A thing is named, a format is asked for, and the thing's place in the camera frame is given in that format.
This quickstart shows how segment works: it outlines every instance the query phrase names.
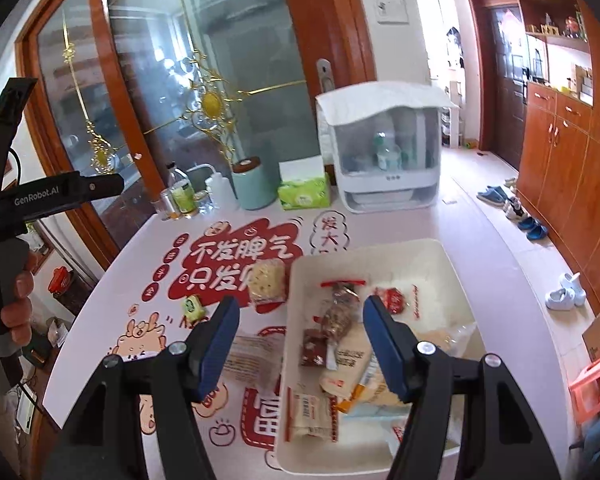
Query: front door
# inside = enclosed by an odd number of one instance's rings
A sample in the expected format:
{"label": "front door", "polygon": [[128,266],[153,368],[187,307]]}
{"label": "front door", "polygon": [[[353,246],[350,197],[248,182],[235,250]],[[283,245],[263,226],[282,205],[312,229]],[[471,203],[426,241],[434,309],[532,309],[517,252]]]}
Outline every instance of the front door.
{"label": "front door", "polygon": [[525,137],[529,47],[518,6],[495,7],[490,13],[497,68],[492,151],[518,170]]}

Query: silver screw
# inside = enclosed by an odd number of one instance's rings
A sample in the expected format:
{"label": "silver screw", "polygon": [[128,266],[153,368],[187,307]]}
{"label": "silver screw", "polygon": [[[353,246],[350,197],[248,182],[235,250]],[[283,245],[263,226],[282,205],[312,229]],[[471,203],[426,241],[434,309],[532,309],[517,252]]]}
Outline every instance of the silver screw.
{"label": "silver screw", "polygon": [[184,354],[187,351],[187,344],[184,341],[176,341],[169,345],[169,353],[171,355]]}
{"label": "silver screw", "polygon": [[497,368],[502,364],[502,359],[500,359],[496,354],[487,354],[484,356],[484,362],[487,363],[491,368]]}
{"label": "silver screw", "polygon": [[106,356],[103,360],[102,360],[102,365],[105,368],[113,368],[115,365],[117,365],[120,362],[120,357],[115,355],[115,354],[111,354]]}
{"label": "silver screw", "polygon": [[429,341],[420,341],[416,348],[418,352],[424,355],[433,355],[436,352],[436,346]]}

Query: blue gripper pad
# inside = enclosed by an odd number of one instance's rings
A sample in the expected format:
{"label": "blue gripper pad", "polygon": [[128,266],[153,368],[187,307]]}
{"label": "blue gripper pad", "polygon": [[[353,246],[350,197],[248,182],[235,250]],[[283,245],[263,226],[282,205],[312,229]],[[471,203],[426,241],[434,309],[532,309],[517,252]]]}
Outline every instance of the blue gripper pad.
{"label": "blue gripper pad", "polygon": [[409,402],[406,377],[413,363],[413,348],[418,340],[404,323],[396,322],[377,296],[369,296],[362,311],[366,335],[378,359],[389,390],[402,402]]}
{"label": "blue gripper pad", "polygon": [[194,341],[189,366],[198,379],[196,402],[202,402],[218,385],[239,324],[238,302],[233,296],[225,296],[211,319],[192,330]]}

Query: bottle with green label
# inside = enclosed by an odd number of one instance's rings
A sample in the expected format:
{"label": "bottle with green label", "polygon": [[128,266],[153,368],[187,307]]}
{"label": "bottle with green label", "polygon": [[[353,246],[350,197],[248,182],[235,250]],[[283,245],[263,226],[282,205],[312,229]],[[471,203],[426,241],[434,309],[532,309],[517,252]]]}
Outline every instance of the bottle with green label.
{"label": "bottle with green label", "polygon": [[175,162],[168,164],[167,169],[169,170],[169,189],[181,213],[197,213],[198,206],[193,197],[193,187],[191,187],[189,177],[176,167]]}

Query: pink plastic stool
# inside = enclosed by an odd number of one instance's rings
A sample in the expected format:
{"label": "pink plastic stool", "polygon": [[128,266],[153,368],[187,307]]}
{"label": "pink plastic stool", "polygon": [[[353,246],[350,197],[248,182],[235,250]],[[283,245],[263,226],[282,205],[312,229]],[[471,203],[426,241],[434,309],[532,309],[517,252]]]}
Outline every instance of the pink plastic stool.
{"label": "pink plastic stool", "polygon": [[580,372],[569,385],[573,412],[578,424],[600,412],[600,359]]}

